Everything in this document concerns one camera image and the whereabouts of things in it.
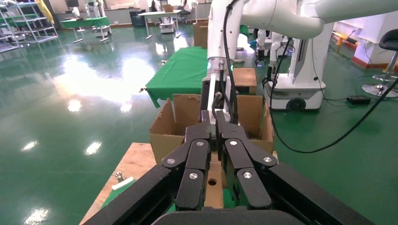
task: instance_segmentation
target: wooden board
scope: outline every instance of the wooden board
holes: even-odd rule
[[[256,71],[254,68],[235,68],[233,71],[235,86],[248,87],[250,94],[257,90]]]
[[[117,165],[115,171],[109,177],[105,186],[98,194],[94,203],[91,205],[86,215],[83,217],[80,225],[91,218],[97,213],[104,201],[108,198],[112,191],[112,185],[117,184],[115,174],[122,172],[124,178],[133,177],[134,179],[140,178],[146,172],[148,172],[153,166],[155,166],[155,157],[153,156],[151,144],[148,143],[132,143],[126,154],[124,154],[119,165]]]

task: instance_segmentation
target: hole in wood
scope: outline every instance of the hole in wood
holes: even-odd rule
[[[214,186],[214,185],[217,184],[217,181],[214,180],[214,179],[210,179],[208,183],[209,183],[210,186]]]

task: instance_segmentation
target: chrome stool base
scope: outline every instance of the chrome stool base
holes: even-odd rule
[[[384,82],[394,82],[398,78],[398,76],[390,75],[390,78],[387,79],[385,74],[381,74],[381,75],[373,75],[373,78]]]
[[[387,85],[384,84],[365,84],[362,86],[362,89],[371,94],[371,95],[375,95],[375,96],[381,96],[384,94],[384,92],[388,89]],[[398,97],[398,92],[391,90],[386,97],[388,98],[395,98]]]

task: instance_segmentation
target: small cardboard box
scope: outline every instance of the small cardboard box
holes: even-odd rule
[[[209,23],[196,22],[193,24],[193,45],[207,48],[207,27]]]
[[[172,13],[174,11],[174,8],[171,5],[163,5],[162,7],[165,13]]]
[[[170,99],[160,110],[150,130],[150,142],[156,163],[184,141],[185,128],[199,123],[200,95],[174,95],[174,112]],[[238,96],[238,116],[250,141],[272,154],[274,136],[268,105],[262,96]]]

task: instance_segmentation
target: bar stool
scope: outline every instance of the bar stool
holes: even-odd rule
[[[393,82],[397,76],[392,76],[395,63],[398,59],[398,29],[388,31],[380,40],[379,47],[394,51],[391,62],[387,68],[386,74],[374,75],[373,78],[382,81],[381,84],[365,84],[362,89],[369,94],[381,96],[388,89],[388,82]],[[391,90],[386,97],[398,97],[398,92]]]

